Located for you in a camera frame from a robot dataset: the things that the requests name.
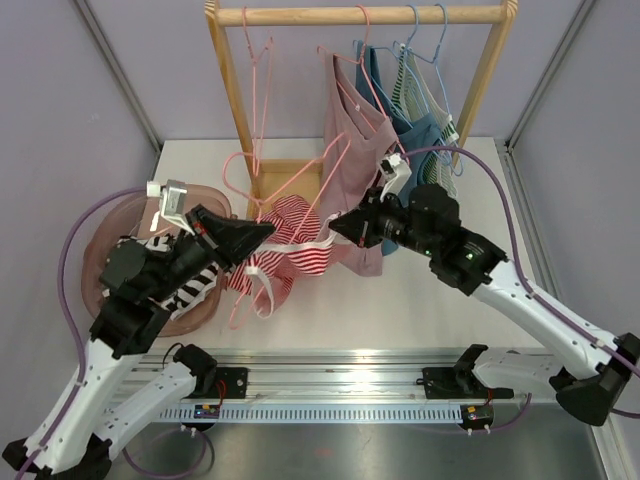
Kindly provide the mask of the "black white striped tank top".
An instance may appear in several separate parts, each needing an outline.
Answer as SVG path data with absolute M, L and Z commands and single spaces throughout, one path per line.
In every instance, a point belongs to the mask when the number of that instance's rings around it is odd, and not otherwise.
M 165 280 L 169 255 L 179 235 L 167 233 L 148 239 L 121 237 L 109 252 L 109 262 L 101 274 L 109 293 L 113 295 L 125 285 L 169 311 L 172 321 L 200 305 L 216 288 L 220 269 L 213 264 L 190 280 Z

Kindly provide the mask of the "red white striped tank top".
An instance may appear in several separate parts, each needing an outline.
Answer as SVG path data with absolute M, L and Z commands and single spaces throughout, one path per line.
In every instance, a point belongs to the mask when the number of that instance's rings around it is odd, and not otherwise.
M 279 198 L 262 219 L 276 231 L 230 275 L 228 287 L 251 296 L 256 314 L 268 318 L 287 300 L 296 279 L 325 274 L 345 249 L 299 195 Z

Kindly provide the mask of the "pink wire hanger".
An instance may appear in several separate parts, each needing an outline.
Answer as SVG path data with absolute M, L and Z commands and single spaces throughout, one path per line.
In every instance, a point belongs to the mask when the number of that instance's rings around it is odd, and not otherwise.
M 352 63 L 352 64 L 358 66 L 360 71 L 362 72 L 366 82 L 367 82 L 367 85 L 369 87 L 369 90 L 371 91 L 372 96 L 374 97 L 374 100 L 375 100 L 375 103 L 376 103 L 376 105 L 377 105 L 377 107 L 379 109 L 379 112 L 381 114 L 384 114 L 385 118 L 388 121 L 391 121 L 390 117 L 386 114 L 386 110 L 385 110 L 384 106 L 381 103 L 380 97 L 378 96 L 378 93 L 377 93 L 376 88 L 374 86 L 374 82 L 371 80 L 371 77 L 367 73 L 366 68 L 365 68 L 365 54 L 366 54 L 366 48 L 368 46 L 367 41 L 369 40 L 369 36 L 370 36 L 370 33 L 371 33 L 371 28 L 372 28 L 372 22 L 371 22 L 370 14 L 369 14 L 368 9 L 362 4 L 356 4 L 355 7 L 362 12 L 364 20 L 365 20 L 365 25 L 366 25 L 364 38 L 362 40 L 363 45 L 361 47 L 360 56 L 358 57 L 358 60 L 354 60 L 351 57 L 347 57 L 347 56 L 344 56 L 344 55 L 340 55 L 337 52 L 330 51 L 324 45 L 319 45 L 317 47 L 317 53 L 318 54 L 320 54 L 320 53 L 330 54 L 332 58 L 338 58 L 338 59 L 343 60 L 343 61 L 345 61 L 347 63 Z
M 229 190 L 248 201 L 247 213 L 258 222 L 266 222 L 262 217 L 271 210 L 273 203 L 288 195 L 303 197 L 317 214 L 318 201 L 327 186 L 322 181 L 322 176 L 323 161 L 328 151 L 329 148 L 326 147 L 321 156 L 311 160 L 262 160 L 260 173 L 257 177 L 254 176 L 255 184 L 249 193 L 235 188 L 227 179 L 223 182 Z M 337 235 L 335 241 L 346 253 L 346 247 L 337 239 Z M 247 311 L 258 316 L 254 311 L 253 298 L 242 294 L 240 297 L 251 300 Z
M 257 177 L 260 173 L 261 162 L 263 159 L 264 140 L 270 104 L 274 40 L 271 33 L 268 33 L 264 43 L 259 48 L 255 47 L 249 34 L 248 8 L 243 6 L 241 12 L 242 29 L 252 68 L 252 154 L 250 172 Z

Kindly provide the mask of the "dusty pink tank top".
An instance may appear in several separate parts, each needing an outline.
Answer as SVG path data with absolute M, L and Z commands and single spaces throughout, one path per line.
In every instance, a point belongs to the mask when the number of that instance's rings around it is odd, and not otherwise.
M 317 206 L 323 220 L 359 204 L 378 173 L 378 161 L 396 143 L 390 119 L 350 82 L 338 56 L 326 53 L 324 68 L 324 141 L 329 151 L 322 176 L 327 186 Z

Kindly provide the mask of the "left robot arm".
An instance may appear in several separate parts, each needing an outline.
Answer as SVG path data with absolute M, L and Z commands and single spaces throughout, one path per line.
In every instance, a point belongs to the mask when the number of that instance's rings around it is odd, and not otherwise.
M 100 281 L 109 295 L 82 350 L 75 376 L 31 436 L 10 442 L 3 459 L 19 476 L 103 479 L 124 446 L 169 405 L 208 396 L 217 362 L 190 344 L 153 381 L 112 412 L 120 384 L 168 323 L 169 298 L 209 267 L 230 272 L 276 230 L 270 222 L 224 218 L 202 205 L 163 250 L 120 240 L 109 252 Z

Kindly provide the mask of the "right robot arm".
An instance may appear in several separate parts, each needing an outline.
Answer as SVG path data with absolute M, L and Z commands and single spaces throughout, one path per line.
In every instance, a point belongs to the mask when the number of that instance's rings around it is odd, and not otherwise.
M 485 388 L 553 395 L 575 419 L 601 426 L 638 371 L 636 335 L 601 329 L 529 283 L 503 250 L 462 226 L 457 201 L 438 185 L 414 188 L 406 204 L 372 188 L 329 227 L 360 248 L 389 240 L 429 257 L 442 283 L 502 313 L 547 349 L 539 360 L 468 349 L 453 374 L 463 395 Z

